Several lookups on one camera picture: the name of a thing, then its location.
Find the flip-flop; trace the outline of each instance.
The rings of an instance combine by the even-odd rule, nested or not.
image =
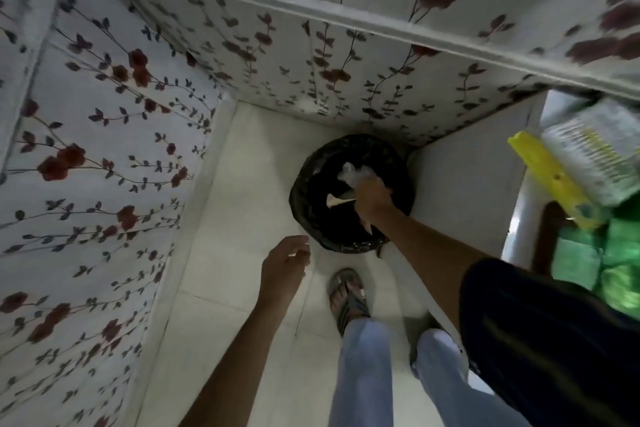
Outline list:
[[[356,284],[358,290],[354,293],[349,287],[347,287],[347,282]],[[338,326],[338,331],[340,331],[340,336],[344,336],[344,330],[347,328],[347,324],[349,324],[351,316],[350,313],[352,311],[358,310],[362,312],[362,317],[364,318],[370,318],[371,314],[367,307],[362,280],[354,269],[342,269],[332,277],[327,286],[329,300],[331,300],[331,297],[339,287],[344,287],[344,290],[347,293],[347,298],[342,307],[337,312],[333,313],[333,317],[335,318],[335,322]]]

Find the white tiled floor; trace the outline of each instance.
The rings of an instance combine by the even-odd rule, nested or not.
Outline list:
[[[257,297],[260,264],[299,234],[287,198],[304,160],[340,131],[240,105],[164,335],[138,427],[175,427],[243,324]],[[389,267],[372,253],[312,248],[312,263],[271,345],[251,427],[325,427],[340,353],[326,282],[358,270],[374,318],[392,336],[397,426],[442,425],[408,368],[409,347]]]

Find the hand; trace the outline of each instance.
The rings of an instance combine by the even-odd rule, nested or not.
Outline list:
[[[311,251],[306,235],[285,237],[262,262],[256,308],[275,308],[283,316],[305,276]]]
[[[360,219],[376,226],[381,212],[395,209],[391,191],[379,177],[366,178],[356,188],[355,210]]]

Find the foot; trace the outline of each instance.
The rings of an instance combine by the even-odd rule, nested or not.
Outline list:
[[[370,318],[362,280],[353,269],[340,270],[330,283],[329,305],[340,335],[357,318]]]

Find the yellow plastic bag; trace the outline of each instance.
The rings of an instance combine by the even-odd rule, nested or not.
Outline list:
[[[584,194],[538,139],[523,130],[508,142],[580,229],[594,230],[606,222],[607,210]]]

